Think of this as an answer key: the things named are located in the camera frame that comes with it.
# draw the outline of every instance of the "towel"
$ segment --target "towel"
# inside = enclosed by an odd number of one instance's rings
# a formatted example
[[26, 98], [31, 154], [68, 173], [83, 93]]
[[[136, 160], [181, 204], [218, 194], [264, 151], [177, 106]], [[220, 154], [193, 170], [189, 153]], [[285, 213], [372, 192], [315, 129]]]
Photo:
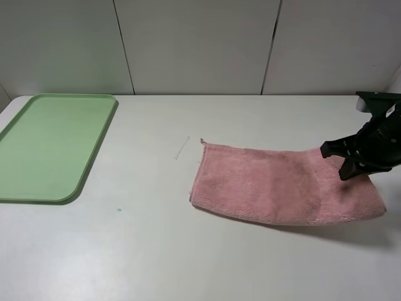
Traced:
[[344, 158], [301, 152], [204, 145], [190, 201], [195, 207], [254, 223], [321, 226], [386, 212], [366, 174], [341, 181]]

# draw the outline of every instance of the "robotic arm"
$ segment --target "robotic arm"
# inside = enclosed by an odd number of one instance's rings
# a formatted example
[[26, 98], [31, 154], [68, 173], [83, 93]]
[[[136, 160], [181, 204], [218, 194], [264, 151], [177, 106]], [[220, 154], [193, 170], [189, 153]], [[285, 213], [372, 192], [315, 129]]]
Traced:
[[401, 94], [356, 93], [372, 118], [355, 135], [325, 141], [320, 147], [323, 158], [344, 157], [339, 170], [345, 181], [359, 174], [391, 171], [401, 164]]

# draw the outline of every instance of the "pink towel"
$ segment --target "pink towel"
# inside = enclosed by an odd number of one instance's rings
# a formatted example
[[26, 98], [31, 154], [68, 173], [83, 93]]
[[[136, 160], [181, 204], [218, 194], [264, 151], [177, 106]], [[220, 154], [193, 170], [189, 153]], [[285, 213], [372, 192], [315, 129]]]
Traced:
[[341, 181], [344, 159], [303, 152], [204, 145], [190, 201], [255, 223], [327, 225], [377, 218], [385, 206], [367, 175]]

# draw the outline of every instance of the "green tray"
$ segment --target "green tray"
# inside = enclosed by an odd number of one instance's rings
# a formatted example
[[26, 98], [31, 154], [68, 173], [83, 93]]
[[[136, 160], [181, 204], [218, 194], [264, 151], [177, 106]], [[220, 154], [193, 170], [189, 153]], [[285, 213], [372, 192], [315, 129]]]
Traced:
[[117, 105], [111, 95], [32, 97], [0, 133], [0, 202], [73, 200]]

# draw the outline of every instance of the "table surface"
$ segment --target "table surface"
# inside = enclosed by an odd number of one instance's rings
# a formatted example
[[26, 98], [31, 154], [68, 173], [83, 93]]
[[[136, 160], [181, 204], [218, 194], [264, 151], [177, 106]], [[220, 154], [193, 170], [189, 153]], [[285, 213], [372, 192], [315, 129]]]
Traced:
[[[28, 100], [11, 102], [0, 129]], [[355, 134], [369, 120], [355, 110], [357, 97], [117, 100], [75, 201], [0, 204], [2, 300], [399, 300], [401, 168], [371, 176], [388, 209], [372, 221], [269, 228], [189, 202], [201, 138], [309, 149]]]

